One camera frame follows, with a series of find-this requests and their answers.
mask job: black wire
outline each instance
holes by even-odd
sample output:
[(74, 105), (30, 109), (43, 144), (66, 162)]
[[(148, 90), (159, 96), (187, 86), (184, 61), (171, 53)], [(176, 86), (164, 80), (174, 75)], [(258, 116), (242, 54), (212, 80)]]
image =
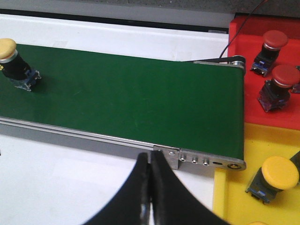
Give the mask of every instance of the black wire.
[(268, 0), (262, 0), (260, 3), (258, 3), (258, 5), (248, 14), (248, 16), (246, 17), (246, 19), (244, 20), (244, 22), (242, 23), (242, 25), (240, 26), (240, 28), (238, 29), (238, 31), (235, 33), (235, 35), (233, 36), (233, 38), (231, 39), (231, 41), (228, 43), (228, 45), (226, 45), (226, 47), (223, 49), (223, 51), (221, 52), (219, 58), (221, 58), (224, 54), (224, 52), (226, 51), (226, 49), (228, 48), (228, 46), (232, 43), (232, 41), (237, 37), (237, 35), (239, 34), (240, 30), (243, 28), (243, 26), (245, 25), (245, 23), (247, 22), (247, 20), (249, 19), (249, 17), (260, 7), (262, 6), (264, 3), (266, 3)]

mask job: white table surface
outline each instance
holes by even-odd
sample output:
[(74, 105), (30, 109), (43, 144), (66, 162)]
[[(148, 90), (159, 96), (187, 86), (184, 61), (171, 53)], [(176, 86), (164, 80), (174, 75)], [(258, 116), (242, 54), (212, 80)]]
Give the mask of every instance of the white table surface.
[[(16, 15), (0, 15), (0, 21), (0, 38), (20, 44), (163, 60), (217, 58), (228, 41), (226, 34)], [(90, 150), (96, 145), (0, 125), (0, 224), (76, 225), (100, 210), (126, 180), (135, 159), (107, 154), (105, 146)], [(212, 209), (213, 167), (183, 163), (174, 172)]]

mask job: yellow mushroom button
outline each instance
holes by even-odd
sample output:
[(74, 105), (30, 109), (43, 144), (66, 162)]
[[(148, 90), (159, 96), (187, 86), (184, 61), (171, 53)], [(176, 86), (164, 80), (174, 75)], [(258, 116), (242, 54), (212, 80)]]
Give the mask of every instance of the yellow mushroom button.
[(13, 39), (0, 38), (0, 59), (6, 59), (15, 52), (17, 44)]
[(262, 164), (262, 175), (271, 186), (287, 190), (297, 185), (299, 172), (291, 160), (281, 156), (271, 156)]
[(252, 222), (252, 223), (250, 223), (248, 225), (267, 225), (267, 224), (265, 224), (263, 222), (256, 221), (256, 222)]

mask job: red mushroom button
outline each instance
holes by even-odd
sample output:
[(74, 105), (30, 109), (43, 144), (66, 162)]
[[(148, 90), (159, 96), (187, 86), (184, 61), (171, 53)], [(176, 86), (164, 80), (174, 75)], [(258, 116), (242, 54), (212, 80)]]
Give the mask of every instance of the red mushroom button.
[(300, 82), (300, 71), (290, 65), (278, 65), (274, 67), (272, 75), (279, 87), (289, 88)]
[(264, 42), (271, 48), (281, 48), (288, 42), (287, 35), (278, 30), (269, 30), (263, 34)]

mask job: red tray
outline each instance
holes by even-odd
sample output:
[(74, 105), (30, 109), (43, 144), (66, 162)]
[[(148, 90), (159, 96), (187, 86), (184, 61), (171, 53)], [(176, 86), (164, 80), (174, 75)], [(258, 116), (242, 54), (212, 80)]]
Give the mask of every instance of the red tray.
[[(231, 21), (229, 39), (235, 35), (245, 16), (239, 16)], [(300, 19), (252, 16), (241, 29), (239, 35), (228, 48), (228, 56), (242, 55), (246, 58), (245, 75), (245, 122), (268, 125), (273, 127), (300, 130), (300, 94), (291, 93), (288, 105), (282, 110), (266, 113), (257, 100), (258, 92), (265, 80), (271, 79), (271, 73), (266, 77), (250, 71), (253, 60), (260, 52), (263, 44), (263, 34), (269, 30), (279, 30), (289, 37), (276, 61), (278, 64), (300, 65)]]

